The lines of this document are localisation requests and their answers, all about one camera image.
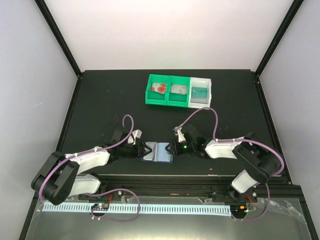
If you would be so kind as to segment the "green bin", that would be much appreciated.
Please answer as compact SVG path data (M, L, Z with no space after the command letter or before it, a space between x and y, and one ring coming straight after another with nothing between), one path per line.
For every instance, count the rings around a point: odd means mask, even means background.
M165 94L157 93L151 91L151 85L153 83L163 83L166 84ZM163 105L167 104L167 96L169 93L170 76L161 74L150 74L148 77L148 82L145 90L145 103L149 105Z
M171 107L188 107L190 77L170 75L169 93L166 105Z

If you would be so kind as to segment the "black frame post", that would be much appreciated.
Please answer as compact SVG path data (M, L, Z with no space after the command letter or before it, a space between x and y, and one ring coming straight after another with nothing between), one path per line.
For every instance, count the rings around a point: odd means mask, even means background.
M277 49L279 43L281 42L282 38L284 37L286 31L288 30L289 26L291 25L293 19L295 18L296 14L298 13L300 7L302 6L304 0L293 0L288 11L286 12L281 24L279 25L274 37L272 38L266 52L264 53L258 67L255 70L255 75L260 77L266 68L268 62L270 61L272 55L274 54L275 50Z
M54 35L58 45L60 46L62 52L64 53L68 63L70 64L72 70L74 71L75 75L79 77L82 72L67 44L63 34L61 33L49 7L47 6L44 0L34 0L38 9L40 10L43 18L45 19L47 25L49 26L52 34Z

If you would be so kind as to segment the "blue leather card holder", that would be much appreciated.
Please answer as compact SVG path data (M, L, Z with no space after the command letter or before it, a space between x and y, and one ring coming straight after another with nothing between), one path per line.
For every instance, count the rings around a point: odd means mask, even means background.
M165 150L168 143L169 142L150 142L152 145L152 157L142 157L141 160L155 163L172 163L174 156L168 154Z

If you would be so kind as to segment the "black frame post right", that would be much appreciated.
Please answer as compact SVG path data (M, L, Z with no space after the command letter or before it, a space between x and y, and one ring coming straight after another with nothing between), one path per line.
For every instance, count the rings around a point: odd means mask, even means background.
M274 54L275 50L277 49L279 43L281 42L282 38L284 37L286 31L288 30L289 26L291 25L293 19L295 18L296 14L298 13L300 7L302 6L304 0L293 0L288 11L286 12L281 24L279 25L274 37L272 38L266 52L264 53L258 67L255 70L255 75L260 77L266 68L268 62L270 61L272 55Z

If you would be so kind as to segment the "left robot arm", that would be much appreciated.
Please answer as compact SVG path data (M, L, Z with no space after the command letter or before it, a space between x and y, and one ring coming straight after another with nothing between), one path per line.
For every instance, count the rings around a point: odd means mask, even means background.
M38 193L40 199L53 205L82 194L101 200L107 195L107 186L94 174L82 174L121 158L143 158L152 153L153 149L141 141L141 135L142 131L139 129L126 133L120 128L102 146L80 153L53 152L33 178L31 188Z

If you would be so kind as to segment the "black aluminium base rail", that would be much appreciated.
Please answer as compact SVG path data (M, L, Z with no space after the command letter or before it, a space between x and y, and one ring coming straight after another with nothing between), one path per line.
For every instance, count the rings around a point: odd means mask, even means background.
M231 177L102 175L100 178L108 190L124 188L139 196L204 197L211 194L225 196L228 191L235 191L231 186ZM268 188L271 198L300 198L303 196L299 185L292 185L288 182L271 180ZM267 187L260 184L257 187L251 187L244 194L253 198L266 198Z

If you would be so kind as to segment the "left circuit board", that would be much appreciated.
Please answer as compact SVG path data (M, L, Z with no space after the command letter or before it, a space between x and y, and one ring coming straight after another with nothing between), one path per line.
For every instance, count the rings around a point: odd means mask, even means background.
M107 211L109 209L108 203L95 203L92 205L91 210L93 211Z

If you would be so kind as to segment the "light blue slotted strip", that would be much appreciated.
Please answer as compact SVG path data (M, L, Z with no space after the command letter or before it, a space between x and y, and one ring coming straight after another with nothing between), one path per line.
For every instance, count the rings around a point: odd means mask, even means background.
M101 214L155 214L155 215L206 215L230 217L231 209L225 205L190 204L128 204L112 203L107 211L91 210L94 203L63 202L53 205L45 202L43 212L101 213Z

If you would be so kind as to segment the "green bin left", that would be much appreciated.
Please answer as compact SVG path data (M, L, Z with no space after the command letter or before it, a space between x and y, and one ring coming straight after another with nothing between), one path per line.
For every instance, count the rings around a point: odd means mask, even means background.
M157 93L151 91L151 85L153 83L163 83L166 84L165 94ZM150 74L148 77L148 82L145 90L145 103L149 105L163 105L167 104L167 96L169 93L170 76L161 74Z

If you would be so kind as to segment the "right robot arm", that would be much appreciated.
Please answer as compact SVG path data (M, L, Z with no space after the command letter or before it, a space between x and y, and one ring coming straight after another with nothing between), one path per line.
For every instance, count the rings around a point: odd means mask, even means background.
M228 198L240 201L246 192L260 184L266 184L271 177L285 168L283 157L273 148L261 143L253 132L232 139L204 138L192 125L175 128L177 140L165 146L167 153L178 156L189 154L203 159L235 159L242 170L227 189Z

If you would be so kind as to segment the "green bin middle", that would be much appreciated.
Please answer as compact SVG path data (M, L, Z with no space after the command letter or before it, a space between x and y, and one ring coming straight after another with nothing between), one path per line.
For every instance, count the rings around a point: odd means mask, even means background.
M190 77L170 75L169 93L166 105L171 107L188 107Z

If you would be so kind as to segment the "white bin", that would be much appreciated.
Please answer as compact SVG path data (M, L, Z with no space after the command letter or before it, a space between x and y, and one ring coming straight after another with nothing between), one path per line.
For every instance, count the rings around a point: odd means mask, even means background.
M192 98L192 87L207 88L207 98ZM211 106L212 81L209 78L191 77L189 83L188 108L200 109Z

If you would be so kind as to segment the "black frame post left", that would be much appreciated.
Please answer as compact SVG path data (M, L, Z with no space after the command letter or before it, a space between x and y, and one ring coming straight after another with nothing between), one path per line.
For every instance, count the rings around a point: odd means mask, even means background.
M40 10L43 18L45 19L47 25L49 26L52 34L54 35L58 45L60 46L62 52L64 53L68 63L70 64L72 70L74 71L75 75L79 77L82 72L67 44L63 34L61 33L49 7L47 6L44 0L34 0L38 9Z

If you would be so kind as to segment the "red circle card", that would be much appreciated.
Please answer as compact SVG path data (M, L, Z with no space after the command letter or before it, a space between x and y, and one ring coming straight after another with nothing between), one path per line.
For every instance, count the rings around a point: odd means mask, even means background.
M167 85L165 83L159 83L161 87L159 87L158 91L155 91L156 93L165 94L167 90Z
M153 92L158 92L159 91L159 87L161 87L161 85L157 82L154 82L151 87L150 87L150 90L153 91Z

